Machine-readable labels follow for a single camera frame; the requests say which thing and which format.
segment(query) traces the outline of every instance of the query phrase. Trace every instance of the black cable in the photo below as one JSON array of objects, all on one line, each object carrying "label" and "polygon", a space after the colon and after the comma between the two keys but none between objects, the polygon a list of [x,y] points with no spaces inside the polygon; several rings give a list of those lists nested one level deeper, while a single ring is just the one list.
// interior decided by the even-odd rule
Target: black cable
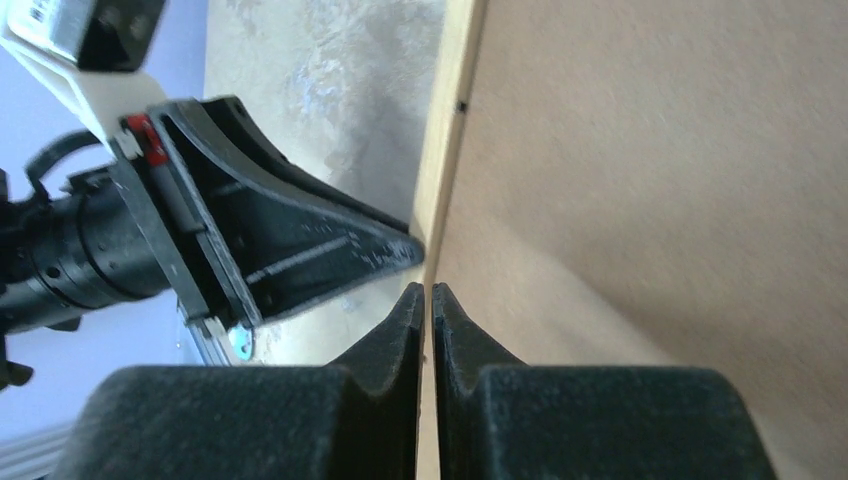
[{"label": "black cable", "polygon": [[38,200],[48,198],[47,190],[41,183],[41,179],[62,159],[77,150],[99,143],[100,139],[93,133],[88,130],[79,130],[59,137],[53,143],[41,149],[26,166],[27,178],[35,191],[34,198]]}]

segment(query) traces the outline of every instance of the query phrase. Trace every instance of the black plastic bracket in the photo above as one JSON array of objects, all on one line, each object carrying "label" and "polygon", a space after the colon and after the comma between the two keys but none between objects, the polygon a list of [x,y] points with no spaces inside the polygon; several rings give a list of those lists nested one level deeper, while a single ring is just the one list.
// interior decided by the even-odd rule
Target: black plastic bracket
[{"label": "black plastic bracket", "polygon": [[291,164],[236,97],[128,117],[110,174],[189,321],[248,328],[424,258],[408,226]]},{"label": "black plastic bracket", "polygon": [[[119,372],[51,478],[414,478],[424,301],[324,367]],[[715,372],[529,366],[446,285],[432,312],[442,478],[775,478]]]}]

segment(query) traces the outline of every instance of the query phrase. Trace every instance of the black mechanical claw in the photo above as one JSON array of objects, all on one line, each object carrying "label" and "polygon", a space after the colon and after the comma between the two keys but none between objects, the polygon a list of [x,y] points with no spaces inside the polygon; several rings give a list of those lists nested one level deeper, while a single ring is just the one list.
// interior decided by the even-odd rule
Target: black mechanical claw
[{"label": "black mechanical claw", "polygon": [[[529,366],[446,285],[432,311],[442,478],[775,478],[717,373]],[[414,478],[423,317],[411,285],[324,367],[118,373],[51,478]]]},{"label": "black mechanical claw", "polygon": [[324,367],[138,367],[89,400],[51,478],[413,478],[424,289]]},{"label": "black mechanical claw", "polygon": [[236,97],[170,102],[123,127],[115,162],[70,177],[67,196],[41,179],[98,144],[88,132],[30,162],[26,201],[9,201],[0,170],[0,336],[74,331],[169,287],[207,336],[252,329],[424,259],[407,225],[289,163]]},{"label": "black mechanical claw", "polygon": [[433,325],[442,478],[775,478],[716,372],[528,366],[444,284]]},{"label": "black mechanical claw", "polygon": [[127,127],[142,153],[111,174],[190,320],[256,327],[423,261],[407,225],[289,163],[236,97]]}]

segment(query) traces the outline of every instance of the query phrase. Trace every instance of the black cylindrical motor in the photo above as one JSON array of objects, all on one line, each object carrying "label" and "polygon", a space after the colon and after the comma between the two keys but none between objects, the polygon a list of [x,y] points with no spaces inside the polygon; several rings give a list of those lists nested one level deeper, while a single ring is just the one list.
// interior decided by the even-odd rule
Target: black cylindrical motor
[{"label": "black cylindrical motor", "polygon": [[0,333],[73,322],[91,310],[170,288],[117,189],[106,179],[37,213],[6,210],[26,218],[10,222],[19,228],[4,234],[0,251],[6,277]]}]

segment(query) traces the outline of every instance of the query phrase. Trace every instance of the white plastic mount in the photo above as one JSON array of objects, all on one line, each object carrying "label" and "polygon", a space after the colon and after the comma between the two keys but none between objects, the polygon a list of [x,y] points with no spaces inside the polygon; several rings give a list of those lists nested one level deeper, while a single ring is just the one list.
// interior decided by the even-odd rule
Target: white plastic mount
[{"label": "white plastic mount", "polygon": [[121,118],[167,100],[150,75],[80,72],[40,40],[31,12],[48,16],[61,0],[0,0],[0,45],[47,87],[100,141],[120,130]]}]

